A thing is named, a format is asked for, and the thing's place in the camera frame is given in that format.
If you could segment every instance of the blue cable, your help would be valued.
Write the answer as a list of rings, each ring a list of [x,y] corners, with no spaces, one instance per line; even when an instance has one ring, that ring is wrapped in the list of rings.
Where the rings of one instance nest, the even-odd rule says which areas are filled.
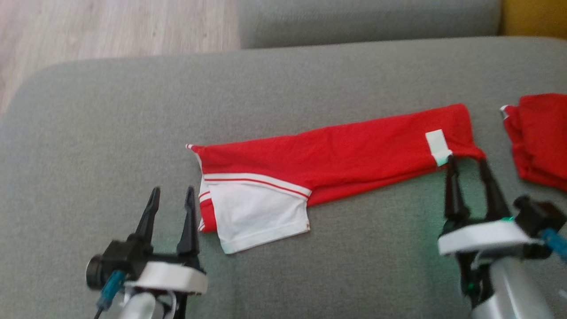
[[[112,300],[122,288],[124,280],[126,280],[126,274],[120,270],[114,270],[112,275],[110,275],[110,278],[108,278],[108,281],[100,291],[99,301],[96,302],[98,312],[95,318],[98,318],[103,311],[107,311],[110,308]]]
[[[567,240],[551,228],[544,230],[541,238],[567,264]]]

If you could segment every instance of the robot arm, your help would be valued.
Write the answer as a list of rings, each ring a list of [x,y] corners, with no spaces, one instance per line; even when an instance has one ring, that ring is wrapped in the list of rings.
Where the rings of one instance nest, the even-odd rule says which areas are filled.
[[[483,219],[470,218],[460,191],[456,160],[447,165],[445,218],[438,240],[440,255],[456,258],[461,272],[461,290],[472,305],[471,318],[553,318],[553,313],[521,259],[544,259],[552,250],[542,240],[555,233],[567,217],[551,203],[521,196],[512,217],[486,161],[480,162],[486,189],[487,212]]]
[[[136,232],[126,241],[112,241],[89,262],[87,285],[101,290],[95,318],[108,310],[119,290],[124,293],[119,319],[185,319],[188,296],[206,293],[208,279],[198,259],[194,189],[189,187],[185,198],[187,214],[177,254],[153,252],[159,195],[159,187],[154,188]]]

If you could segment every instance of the wooden floor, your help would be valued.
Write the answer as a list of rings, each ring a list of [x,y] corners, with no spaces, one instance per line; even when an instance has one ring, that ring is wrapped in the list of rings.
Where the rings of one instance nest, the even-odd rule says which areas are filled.
[[[0,116],[46,66],[233,51],[236,28],[236,0],[0,0]]]

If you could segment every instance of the red stripe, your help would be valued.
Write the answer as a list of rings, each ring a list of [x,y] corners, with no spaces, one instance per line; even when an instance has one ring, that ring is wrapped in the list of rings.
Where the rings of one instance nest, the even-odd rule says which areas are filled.
[[[206,192],[204,192],[203,194],[199,195],[199,198],[201,198],[201,197],[203,197],[203,196],[205,196],[205,195],[207,195],[207,194],[209,194],[209,193],[211,193],[211,192],[210,192],[210,191],[206,191]]]
[[[279,189],[281,189],[281,190],[285,190],[285,191],[288,191],[288,192],[296,193],[296,194],[299,194],[299,195],[301,195],[301,196],[303,196],[303,197],[305,197],[305,198],[309,198],[307,195],[305,195],[305,194],[302,193],[302,192],[298,192],[298,191],[296,191],[296,190],[291,190],[291,189],[289,189],[289,188],[285,188],[285,187],[281,187],[281,186],[278,186],[278,185],[274,185],[274,184],[272,184],[272,183],[268,183],[268,182],[264,182],[264,181],[258,181],[257,179],[250,179],[250,178],[214,178],[214,179],[211,179],[211,178],[205,178],[205,181],[208,181],[208,182],[235,182],[235,181],[256,182],[256,183],[262,183],[262,184],[270,185],[270,186],[273,186],[273,187],[275,187],[275,188],[279,188]]]

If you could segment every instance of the gray couch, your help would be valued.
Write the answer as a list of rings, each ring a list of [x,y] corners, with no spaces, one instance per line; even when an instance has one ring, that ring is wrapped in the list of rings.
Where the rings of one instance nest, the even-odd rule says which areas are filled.
[[[240,0],[243,48],[496,35],[500,0]]]
[[[83,61],[29,79],[0,119],[2,318],[90,318],[87,261],[124,239],[155,185],[157,251],[174,251],[185,190],[200,181],[187,142],[293,134],[465,103],[509,201],[565,193],[521,181],[498,109],[567,93],[567,42],[474,38]],[[462,162],[473,214],[476,166]],[[200,237],[209,292],[189,318],[466,318],[459,271],[437,253],[444,173],[312,207],[309,233],[224,255]],[[526,262],[558,318],[567,272]],[[104,318],[116,316],[116,308]]]

